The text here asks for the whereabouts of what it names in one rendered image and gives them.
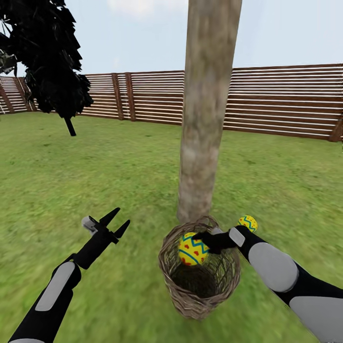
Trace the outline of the easter egg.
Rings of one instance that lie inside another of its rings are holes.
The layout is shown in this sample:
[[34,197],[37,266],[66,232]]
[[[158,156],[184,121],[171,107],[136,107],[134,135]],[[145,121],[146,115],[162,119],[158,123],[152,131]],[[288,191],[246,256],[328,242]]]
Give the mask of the easter egg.
[[257,222],[256,220],[251,216],[243,216],[239,219],[237,226],[242,225],[247,227],[251,232],[254,232],[257,230]]
[[197,232],[186,232],[180,238],[179,256],[186,265],[194,266],[205,260],[209,247],[202,243],[202,240],[193,240]]

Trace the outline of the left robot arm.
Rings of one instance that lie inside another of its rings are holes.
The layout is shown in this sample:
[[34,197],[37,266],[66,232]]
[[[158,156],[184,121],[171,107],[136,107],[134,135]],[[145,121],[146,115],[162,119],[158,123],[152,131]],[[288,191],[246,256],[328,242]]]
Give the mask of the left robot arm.
[[117,244],[130,224],[128,219],[116,232],[107,225],[120,208],[115,208],[99,223],[90,216],[82,219],[82,227],[92,238],[77,253],[67,258],[53,273],[48,286],[33,303],[8,343],[52,343],[71,302],[74,287],[81,281],[80,267],[88,269],[92,262],[111,243]]

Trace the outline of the wicker basket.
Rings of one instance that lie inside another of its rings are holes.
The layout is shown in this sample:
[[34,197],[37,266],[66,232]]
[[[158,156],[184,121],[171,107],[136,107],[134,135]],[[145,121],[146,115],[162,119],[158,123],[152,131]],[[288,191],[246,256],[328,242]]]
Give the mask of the wicker basket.
[[[194,266],[186,265],[179,257],[179,239],[190,232],[188,229],[197,232],[197,227],[201,227],[200,232],[212,235],[212,230],[219,227],[212,217],[201,215],[195,222],[175,226],[163,238],[158,255],[169,297],[176,311],[187,320],[203,321],[229,299],[240,283],[241,263],[235,248],[223,249],[221,255],[209,253],[204,261]],[[209,219],[213,227],[201,223],[202,219]]]

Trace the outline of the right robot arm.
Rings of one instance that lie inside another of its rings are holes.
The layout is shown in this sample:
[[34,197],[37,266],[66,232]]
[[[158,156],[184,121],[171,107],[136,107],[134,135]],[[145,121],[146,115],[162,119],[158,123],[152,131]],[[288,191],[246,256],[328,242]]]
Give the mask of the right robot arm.
[[208,253],[238,247],[245,259],[321,343],[343,343],[343,289],[312,276],[296,260],[239,225],[222,233],[218,227],[197,232]]

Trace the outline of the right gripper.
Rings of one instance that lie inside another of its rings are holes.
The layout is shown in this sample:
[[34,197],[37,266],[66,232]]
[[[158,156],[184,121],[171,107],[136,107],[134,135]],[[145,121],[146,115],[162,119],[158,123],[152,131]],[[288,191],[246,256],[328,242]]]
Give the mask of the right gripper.
[[204,243],[206,246],[209,247],[208,253],[216,253],[218,255],[221,255],[221,250],[224,248],[222,247],[220,243],[220,233],[211,235],[210,232],[197,232],[196,235],[192,237],[193,240],[202,240],[202,243]]

